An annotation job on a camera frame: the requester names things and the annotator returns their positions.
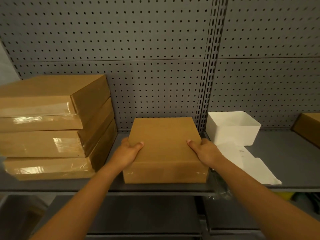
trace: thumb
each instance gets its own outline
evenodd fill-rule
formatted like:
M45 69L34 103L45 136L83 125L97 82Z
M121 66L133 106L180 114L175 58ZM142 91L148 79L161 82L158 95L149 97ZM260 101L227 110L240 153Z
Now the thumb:
M138 151L140 151L140 149L141 148L143 148L143 146L144 146L144 142L142 141L142 142L138 142L137 144L135 144L134 146L133 146L133 148L136 150L136 152L138 153Z
M198 153L200 150L200 145L197 145L193 140L187 140L186 143L195 153Z

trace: stack of cardboard boxes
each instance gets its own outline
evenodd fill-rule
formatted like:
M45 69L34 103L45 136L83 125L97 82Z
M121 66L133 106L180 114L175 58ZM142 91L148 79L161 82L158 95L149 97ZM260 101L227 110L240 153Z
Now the stack of cardboard boxes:
M0 87L0 154L19 180L89 178L116 135L104 75L37 76Z

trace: finger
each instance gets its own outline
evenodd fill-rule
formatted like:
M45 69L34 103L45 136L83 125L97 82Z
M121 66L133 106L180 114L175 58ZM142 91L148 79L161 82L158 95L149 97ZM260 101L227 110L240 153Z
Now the finger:
M125 138L123 138L123 139L122 139L122 141L121 141L121 144L122 144L122 143L126 143L126 142L128 142L128 138L129 138L129 137L125 137Z
M204 145L204 144L207 144L209 143L210 141L207 139L207 138L202 138L202 143L201 145Z
M200 145L196 144L193 140L187 140L186 143L192 150L195 151L195 153L198 153L200 150Z
M144 146L144 142L142 141L142 142L138 142L137 144L135 144L134 146L133 146L133 148L136 150L136 152L138 153L138 151L140 151L140 149L141 148L143 148L143 146Z

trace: right hand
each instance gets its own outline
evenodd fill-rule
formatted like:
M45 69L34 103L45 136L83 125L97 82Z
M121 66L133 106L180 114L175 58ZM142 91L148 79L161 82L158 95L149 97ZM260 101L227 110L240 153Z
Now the right hand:
M215 168L218 161L225 158L218 147L207 139L202 139L201 145L196 144L192 140L187 140L186 142L197 154L199 160L212 169Z

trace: hand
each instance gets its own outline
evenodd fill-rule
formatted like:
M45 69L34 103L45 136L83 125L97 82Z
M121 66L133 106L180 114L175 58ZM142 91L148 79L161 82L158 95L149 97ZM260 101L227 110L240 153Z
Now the hand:
M129 166L137 156L138 151L143 148L144 143L139 142L134 146L130 146L128 137L121 141L121 145L115 150L109 164L115 165L119 172Z
M192 140L187 140L186 142L197 154L199 160L212 169L215 168L218 161L225 158L218 147L207 139L202 139L201 145L196 144Z

